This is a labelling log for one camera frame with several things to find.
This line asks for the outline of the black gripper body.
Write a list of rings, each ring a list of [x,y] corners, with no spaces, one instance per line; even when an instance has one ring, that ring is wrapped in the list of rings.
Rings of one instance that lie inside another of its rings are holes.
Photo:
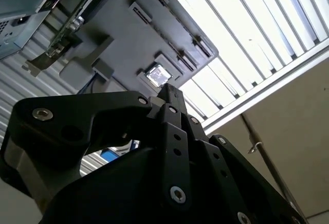
[[[197,223],[197,209],[178,203],[153,149],[131,152],[60,190],[43,223]]]

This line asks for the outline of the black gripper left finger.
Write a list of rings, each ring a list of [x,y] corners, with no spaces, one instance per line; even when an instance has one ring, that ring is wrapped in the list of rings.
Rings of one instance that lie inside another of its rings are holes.
[[[137,91],[27,98],[12,110],[2,177],[46,211],[60,190],[131,152],[153,149],[176,190],[176,105]]]

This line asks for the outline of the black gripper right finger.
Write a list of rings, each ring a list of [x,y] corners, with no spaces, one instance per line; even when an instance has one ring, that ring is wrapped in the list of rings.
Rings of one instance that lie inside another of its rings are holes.
[[[208,138],[176,92],[177,223],[304,223],[304,218],[219,135]]]

